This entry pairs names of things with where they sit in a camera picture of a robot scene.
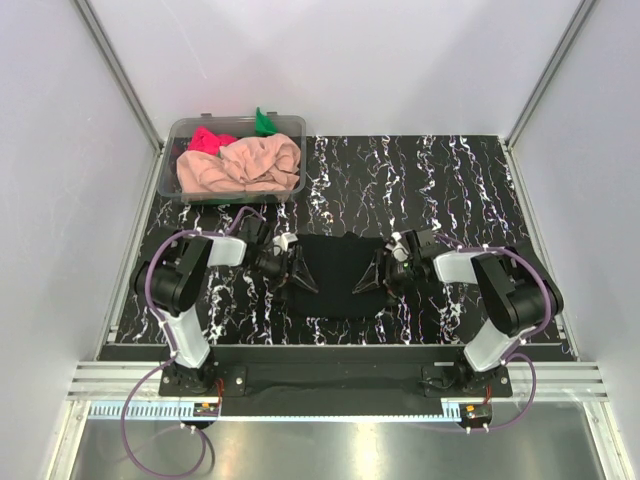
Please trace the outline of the black t shirt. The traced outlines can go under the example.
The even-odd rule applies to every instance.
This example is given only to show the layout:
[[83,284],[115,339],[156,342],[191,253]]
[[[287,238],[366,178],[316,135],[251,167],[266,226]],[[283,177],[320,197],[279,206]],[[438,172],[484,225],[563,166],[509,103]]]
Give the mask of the black t shirt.
[[374,317],[387,307],[387,294],[381,288],[353,292],[376,251],[384,247],[382,238],[352,232],[341,237],[301,234],[298,244],[318,291],[291,285],[286,303],[290,315],[353,320]]

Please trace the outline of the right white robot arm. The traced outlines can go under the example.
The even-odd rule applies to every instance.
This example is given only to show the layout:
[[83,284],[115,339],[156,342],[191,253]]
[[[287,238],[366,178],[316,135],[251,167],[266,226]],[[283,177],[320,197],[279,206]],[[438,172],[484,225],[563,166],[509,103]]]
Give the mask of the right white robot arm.
[[487,320],[452,365],[422,380],[427,394],[484,394],[515,350],[564,309],[563,296],[531,244],[468,247],[432,230],[395,232],[352,289],[396,299],[419,283],[472,284]]

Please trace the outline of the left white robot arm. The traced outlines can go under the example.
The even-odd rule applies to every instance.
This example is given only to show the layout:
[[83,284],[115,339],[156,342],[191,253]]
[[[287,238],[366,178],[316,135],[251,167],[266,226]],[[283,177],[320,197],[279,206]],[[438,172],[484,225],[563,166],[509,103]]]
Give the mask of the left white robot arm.
[[172,388],[180,395],[223,392],[224,380],[196,309],[211,267],[256,272],[282,297],[289,287],[319,292],[299,237],[293,233],[273,236],[260,217],[236,220],[224,233],[169,230],[166,239],[144,252],[130,279],[168,344],[168,359],[162,367],[165,394]]

